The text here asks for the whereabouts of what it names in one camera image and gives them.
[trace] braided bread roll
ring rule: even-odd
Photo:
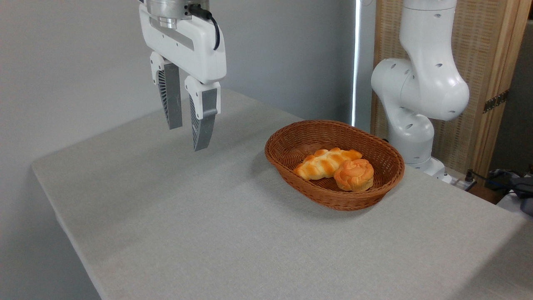
[[[374,168],[367,160],[347,160],[335,171],[333,178],[345,191],[362,192],[374,185]]]
[[[299,164],[294,172],[305,180],[333,177],[333,174],[345,160],[357,160],[362,154],[355,151],[345,151],[340,148],[331,150],[321,149],[309,155]]]

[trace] brown woven basket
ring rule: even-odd
[[[355,149],[374,167],[374,186],[364,192],[345,192],[335,179],[306,181],[293,169],[319,149]],[[358,210],[378,203],[403,177],[405,165],[394,147],[384,140],[345,123],[301,121],[276,131],[265,145],[266,158],[283,179],[309,199],[336,210]]]

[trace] robotic arm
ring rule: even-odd
[[[215,115],[220,113],[220,83],[226,76],[224,36],[208,0],[141,0],[144,40],[153,49],[152,79],[159,87],[169,129],[182,126],[179,69],[189,74],[193,145],[209,145]]]
[[[389,142],[405,162],[439,179],[444,165],[431,157],[434,128],[428,117],[449,121],[468,104],[469,89],[451,52],[457,0],[404,0],[400,43],[410,57],[385,59],[372,88],[389,123]]]

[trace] gray tablecloth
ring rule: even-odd
[[[298,118],[222,109],[200,152],[158,112],[33,164],[103,299],[533,299],[533,223],[411,168],[371,208],[322,207],[263,154]]]

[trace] cable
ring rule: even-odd
[[[211,19],[211,21],[213,21],[213,25],[215,26],[216,42],[215,42],[215,48],[214,48],[213,50],[216,51],[216,49],[218,49],[219,46],[220,46],[220,29],[219,29],[219,24],[215,21],[215,18],[213,18],[213,16],[211,16],[209,19]]]
[[[501,183],[497,183],[497,182],[495,182],[495,181],[492,181],[492,180],[490,180],[490,179],[488,179],[488,178],[486,178],[486,177],[484,177],[484,176],[479,175],[478,173],[474,172],[472,169],[469,169],[468,172],[469,172],[469,173],[472,173],[472,174],[474,174],[474,175],[476,175],[477,177],[479,177],[479,178],[485,180],[486,182],[488,182],[488,183],[490,183],[490,184],[494,184],[494,185],[496,185],[496,186],[500,186],[500,187],[503,187],[503,188],[507,188],[507,189],[509,189],[509,190],[513,190],[513,191],[516,191],[516,192],[525,193],[525,194],[528,194],[528,195],[531,194],[531,191],[522,190],[522,189],[520,189],[520,188],[516,188],[516,187],[514,187],[514,186],[510,186],[510,185],[506,185],[506,184],[501,184]]]
[[[201,19],[209,20],[213,22],[213,25],[215,26],[215,36],[216,36],[215,48],[213,48],[213,50],[216,51],[216,49],[218,49],[220,46],[220,28],[219,28],[219,24],[215,21],[215,18],[213,18],[213,14],[211,14],[209,10],[204,10],[203,8],[201,8],[200,4],[186,5],[185,9],[187,9],[189,13],[194,15],[195,17],[199,17]]]

